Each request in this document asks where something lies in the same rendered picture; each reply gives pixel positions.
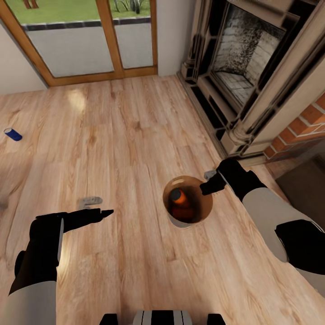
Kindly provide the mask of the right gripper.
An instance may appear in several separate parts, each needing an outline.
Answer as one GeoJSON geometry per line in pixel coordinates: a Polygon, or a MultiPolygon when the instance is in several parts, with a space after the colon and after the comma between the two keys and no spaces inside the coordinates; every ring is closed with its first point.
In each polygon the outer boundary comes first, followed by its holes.
{"type": "Polygon", "coordinates": [[[224,189],[225,185],[224,185],[224,187],[217,185],[213,181],[213,177],[207,183],[201,184],[200,187],[202,189],[203,195],[210,195],[210,194],[216,193],[216,192],[224,189]]]}

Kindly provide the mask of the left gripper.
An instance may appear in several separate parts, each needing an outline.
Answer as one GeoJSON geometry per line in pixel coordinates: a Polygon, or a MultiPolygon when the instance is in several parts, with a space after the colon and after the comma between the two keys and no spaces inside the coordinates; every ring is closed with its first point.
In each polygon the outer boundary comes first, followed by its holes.
{"type": "Polygon", "coordinates": [[[114,210],[103,210],[101,211],[100,208],[97,209],[83,209],[79,211],[74,211],[74,213],[78,216],[78,225],[76,228],[84,227],[91,223],[98,223],[101,222],[103,218],[112,214],[114,210]]]}

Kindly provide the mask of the robot trunk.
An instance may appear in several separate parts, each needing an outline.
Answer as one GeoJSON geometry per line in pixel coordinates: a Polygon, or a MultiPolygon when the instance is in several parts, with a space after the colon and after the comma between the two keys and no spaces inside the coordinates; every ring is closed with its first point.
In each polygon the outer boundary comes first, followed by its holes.
{"type": "Polygon", "coordinates": [[[133,325],[193,325],[187,310],[138,310],[133,325]]]}

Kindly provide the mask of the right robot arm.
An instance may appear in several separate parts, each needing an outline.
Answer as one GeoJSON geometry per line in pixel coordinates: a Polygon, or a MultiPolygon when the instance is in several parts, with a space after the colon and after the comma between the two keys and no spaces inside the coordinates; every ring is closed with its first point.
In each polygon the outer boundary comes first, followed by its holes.
{"type": "Polygon", "coordinates": [[[251,170],[246,172],[231,158],[217,169],[204,172],[203,195],[227,185],[240,199],[272,254],[292,264],[325,299],[325,231],[261,183],[251,170]]]}

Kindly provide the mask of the trash can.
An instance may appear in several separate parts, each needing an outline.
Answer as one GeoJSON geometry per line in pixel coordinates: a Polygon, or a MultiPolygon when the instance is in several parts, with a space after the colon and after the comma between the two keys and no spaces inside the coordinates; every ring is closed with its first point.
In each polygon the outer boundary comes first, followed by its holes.
{"type": "Polygon", "coordinates": [[[203,195],[201,184],[202,180],[193,176],[178,176],[170,180],[166,185],[162,198],[163,204],[171,222],[178,228],[186,228],[194,224],[204,221],[211,214],[214,204],[213,195],[203,195]],[[184,182],[172,185],[173,182],[184,179],[184,182]],[[190,207],[194,209],[194,219],[192,221],[185,221],[175,219],[170,215],[172,205],[174,203],[171,199],[171,194],[174,190],[183,191],[183,194],[190,199],[190,207]]]}

